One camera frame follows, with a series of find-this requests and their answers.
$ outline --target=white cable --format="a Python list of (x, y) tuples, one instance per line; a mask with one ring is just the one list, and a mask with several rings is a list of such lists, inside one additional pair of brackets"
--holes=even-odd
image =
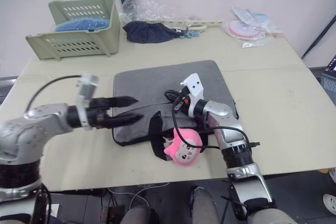
[(166, 183), (166, 184), (161, 185), (161, 186), (150, 186), (150, 187), (146, 187), (146, 188), (141, 189), (141, 190), (138, 191), (136, 194), (134, 194), (133, 198), (131, 199), (129, 210), (131, 210), (132, 203), (133, 203), (134, 199), (135, 199), (136, 197), (140, 197), (138, 194), (140, 194), (142, 191), (145, 191), (145, 190), (147, 190), (147, 189), (152, 189), (152, 188), (164, 187), (164, 186), (167, 186), (167, 185), (169, 185), (169, 183)]
[[(135, 194), (134, 194), (134, 193), (118, 193), (118, 192), (116, 192), (116, 191), (112, 191), (110, 188), (107, 188), (107, 190), (108, 190), (109, 192), (113, 193), (113, 194), (133, 195), (133, 196), (135, 197)], [(139, 196), (139, 195), (136, 195), (136, 197), (138, 197), (139, 199), (142, 199), (143, 201), (145, 201), (146, 204), (147, 204), (147, 206), (150, 207), (148, 201), (147, 201), (145, 198), (143, 198), (143, 197), (141, 197), (141, 196)]]

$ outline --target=sneaker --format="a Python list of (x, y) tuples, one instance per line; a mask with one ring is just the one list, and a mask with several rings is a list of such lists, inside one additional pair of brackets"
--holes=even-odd
[(329, 169), (329, 175), (332, 180), (336, 183), (336, 168)]
[(323, 195), (324, 206), (334, 215), (336, 215), (336, 197), (330, 194)]

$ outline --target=laptop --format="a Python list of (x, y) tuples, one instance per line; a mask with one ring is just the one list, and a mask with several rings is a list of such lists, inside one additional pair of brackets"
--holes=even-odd
[(321, 85), (336, 105), (336, 55), (322, 73)]

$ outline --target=gray pants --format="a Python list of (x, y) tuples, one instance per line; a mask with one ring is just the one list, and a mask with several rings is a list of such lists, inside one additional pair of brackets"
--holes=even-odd
[[(121, 224), (148, 224), (149, 217), (149, 207), (138, 206), (126, 213)], [(194, 191), (192, 223), (219, 224), (217, 209), (211, 194), (201, 187), (198, 187)]]

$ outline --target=plastic bag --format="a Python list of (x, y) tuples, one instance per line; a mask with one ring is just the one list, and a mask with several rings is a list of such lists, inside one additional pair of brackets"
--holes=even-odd
[(192, 20), (200, 19), (195, 15), (179, 15), (175, 8), (157, 0), (125, 0), (122, 8), (124, 14), (120, 14), (120, 16), (123, 25), (135, 20), (149, 23), (165, 21), (164, 25), (170, 29), (185, 30), (190, 26)]
[(282, 33), (265, 14), (252, 13), (240, 7), (232, 7), (232, 11), (239, 19), (224, 23), (222, 29), (231, 37), (238, 39), (242, 48), (263, 46)]
[(101, 17), (75, 18), (56, 26), (55, 31), (73, 31), (106, 29), (110, 25), (110, 19)]
[(280, 28), (266, 14), (253, 13), (241, 7), (232, 7), (232, 11), (242, 22), (254, 30), (265, 31), (271, 34), (282, 34)]
[(156, 0), (125, 0), (122, 8), (131, 20), (148, 21), (181, 18), (176, 14), (174, 8)]

